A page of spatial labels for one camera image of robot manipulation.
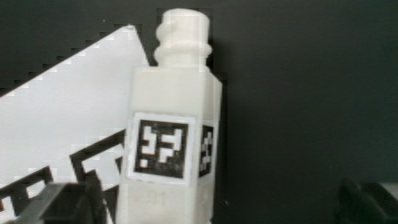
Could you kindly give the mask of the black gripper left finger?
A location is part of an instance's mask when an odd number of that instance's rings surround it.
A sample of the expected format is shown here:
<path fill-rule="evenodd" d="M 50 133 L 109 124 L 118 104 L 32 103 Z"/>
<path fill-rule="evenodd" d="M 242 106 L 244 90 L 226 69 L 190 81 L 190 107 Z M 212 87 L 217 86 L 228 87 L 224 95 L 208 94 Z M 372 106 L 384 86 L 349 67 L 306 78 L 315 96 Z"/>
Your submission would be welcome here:
<path fill-rule="evenodd" d="M 80 183 L 52 183 L 22 214 L 20 224 L 107 224 L 100 179 Z"/>

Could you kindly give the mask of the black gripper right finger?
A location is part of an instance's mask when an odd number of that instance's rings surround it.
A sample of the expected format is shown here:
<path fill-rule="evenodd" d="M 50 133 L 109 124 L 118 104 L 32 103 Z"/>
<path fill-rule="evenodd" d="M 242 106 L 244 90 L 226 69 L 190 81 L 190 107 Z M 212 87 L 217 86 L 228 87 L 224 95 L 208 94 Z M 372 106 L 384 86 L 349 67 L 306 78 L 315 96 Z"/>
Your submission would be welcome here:
<path fill-rule="evenodd" d="M 398 224 L 398 182 L 341 180 L 334 224 Z"/>

